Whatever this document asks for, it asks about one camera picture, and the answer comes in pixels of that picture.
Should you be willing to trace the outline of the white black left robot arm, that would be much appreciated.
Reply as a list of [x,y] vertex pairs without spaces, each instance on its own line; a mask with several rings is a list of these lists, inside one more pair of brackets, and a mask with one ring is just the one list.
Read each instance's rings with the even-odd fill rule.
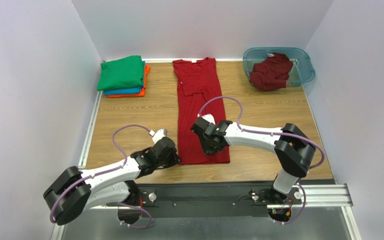
[[180,161],[174,141],[163,136],[154,141],[152,147],[133,152],[116,163],[89,170],[68,167],[43,193],[50,209],[50,221],[62,226],[84,210],[107,203],[135,201],[140,193],[136,179]]

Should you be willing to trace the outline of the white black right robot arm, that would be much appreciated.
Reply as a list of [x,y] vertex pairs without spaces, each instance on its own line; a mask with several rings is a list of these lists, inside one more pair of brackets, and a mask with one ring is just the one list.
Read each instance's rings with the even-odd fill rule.
[[220,153],[231,146],[245,146],[276,154],[281,170],[270,189],[260,196],[263,200],[283,204],[298,180],[307,176],[316,147],[294,124],[261,128],[221,120],[215,124],[211,114],[198,117],[191,131],[198,136],[204,154]]

